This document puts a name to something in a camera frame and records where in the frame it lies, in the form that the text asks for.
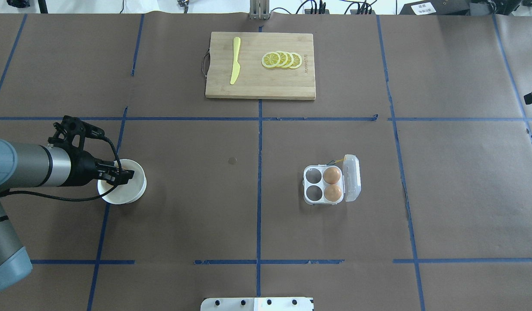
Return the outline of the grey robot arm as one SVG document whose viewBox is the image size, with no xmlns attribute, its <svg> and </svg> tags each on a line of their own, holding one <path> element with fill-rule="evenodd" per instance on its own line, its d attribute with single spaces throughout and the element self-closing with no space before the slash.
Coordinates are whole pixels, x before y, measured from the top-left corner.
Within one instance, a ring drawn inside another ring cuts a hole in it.
<svg viewBox="0 0 532 311">
<path fill-rule="evenodd" d="M 129 183 L 135 172 L 118 160 L 102 161 L 71 143 L 15 143 L 0 139 L 0 199 L 33 195 L 35 187 L 79 187 L 102 180 L 112 189 Z M 32 262 L 0 202 L 0 291 L 28 276 Z"/>
</svg>

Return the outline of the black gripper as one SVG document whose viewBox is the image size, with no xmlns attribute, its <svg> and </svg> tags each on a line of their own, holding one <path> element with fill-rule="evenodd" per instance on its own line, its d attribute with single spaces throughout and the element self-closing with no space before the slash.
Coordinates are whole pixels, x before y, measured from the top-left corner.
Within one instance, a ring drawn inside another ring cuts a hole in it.
<svg viewBox="0 0 532 311">
<path fill-rule="evenodd" d="M 128 182 L 135 174 L 133 170 L 120 170 L 116 161 L 94 158 L 84 150 L 70 150 L 68 155 L 71 168 L 67 187 L 84 186 L 100 177 L 106 182 Z"/>
</svg>

